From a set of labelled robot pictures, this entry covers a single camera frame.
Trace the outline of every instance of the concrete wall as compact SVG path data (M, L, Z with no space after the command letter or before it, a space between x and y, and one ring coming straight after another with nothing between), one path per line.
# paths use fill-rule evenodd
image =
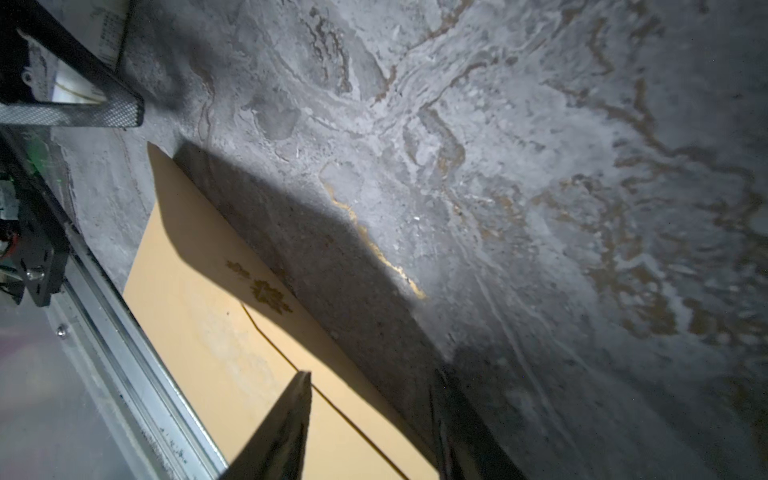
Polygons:
M766 20L139 0L122 71L146 124L54 130L52 154L123 283L144 142L191 144L198 186L424 436L446 361L531 478L759 478Z

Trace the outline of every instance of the cardboard sheet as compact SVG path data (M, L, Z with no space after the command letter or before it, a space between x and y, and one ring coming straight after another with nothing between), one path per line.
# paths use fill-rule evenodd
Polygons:
M124 297L227 460L298 369L313 404L304 478L437 478L423 442L159 148Z

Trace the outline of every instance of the metal frame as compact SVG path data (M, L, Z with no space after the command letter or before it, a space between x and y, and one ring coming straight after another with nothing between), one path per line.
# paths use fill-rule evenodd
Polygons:
M60 203L39 174L24 169L24 157L0 130L0 160L20 186L40 195L64 231L70 253L63 290L142 434L173 478L218 478L226 460Z

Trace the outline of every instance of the bolt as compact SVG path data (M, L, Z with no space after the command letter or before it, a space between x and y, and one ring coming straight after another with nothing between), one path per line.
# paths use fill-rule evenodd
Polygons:
M30 282L35 282L39 280L43 280L45 278L45 270L43 270L40 267L31 268L27 270L27 280Z

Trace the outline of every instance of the black bracket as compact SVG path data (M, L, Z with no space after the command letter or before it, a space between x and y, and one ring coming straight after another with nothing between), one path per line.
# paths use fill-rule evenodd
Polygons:
M33 192L18 194L19 241L11 255L37 306L47 306L61 289L69 242L51 211Z

